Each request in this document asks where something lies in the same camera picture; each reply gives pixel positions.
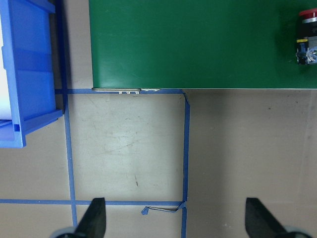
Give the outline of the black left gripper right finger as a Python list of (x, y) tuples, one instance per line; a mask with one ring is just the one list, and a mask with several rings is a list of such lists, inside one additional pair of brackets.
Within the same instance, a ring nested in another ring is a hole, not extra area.
[(277, 238), (287, 233), (262, 202), (252, 197), (246, 199), (245, 230), (250, 238)]

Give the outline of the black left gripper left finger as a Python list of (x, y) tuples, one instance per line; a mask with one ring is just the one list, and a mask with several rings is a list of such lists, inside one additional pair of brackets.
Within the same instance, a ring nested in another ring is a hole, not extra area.
[(103, 238), (106, 233), (104, 198), (94, 198), (74, 231), (76, 238)]

